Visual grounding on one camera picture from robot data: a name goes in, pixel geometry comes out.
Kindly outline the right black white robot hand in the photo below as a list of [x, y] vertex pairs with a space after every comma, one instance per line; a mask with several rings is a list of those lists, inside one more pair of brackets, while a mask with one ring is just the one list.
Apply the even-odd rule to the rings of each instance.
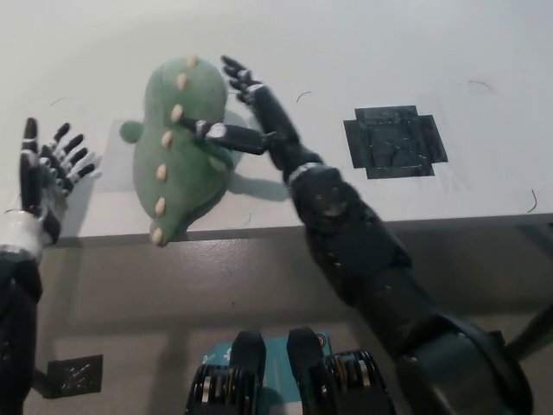
[[287, 186], [300, 176], [313, 175], [324, 169], [321, 157], [302, 144], [287, 112], [270, 88], [256, 80], [252, 71], [233, 58], [223, 55], [223, 70], [237, 100], [254, 115], [257, 130], [203, 119], [180, 116], [176, 123], [190, 130], [195, 140], [205, 146], [216, 146], [245, 154], [268, 153]]

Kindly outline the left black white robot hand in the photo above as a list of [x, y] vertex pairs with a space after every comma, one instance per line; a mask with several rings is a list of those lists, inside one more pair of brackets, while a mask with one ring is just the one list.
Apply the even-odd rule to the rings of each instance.
[[68, 137], [69, 123], [62, 124], [52, 138], [40, 145], [38, 123], [26, 120], [20, 151], [20, 196], [22, 210], [38, 220], [46, 241], [55, 244], [68, 209], [68, 197], [86, 177], [99, 172], [85, 137]]

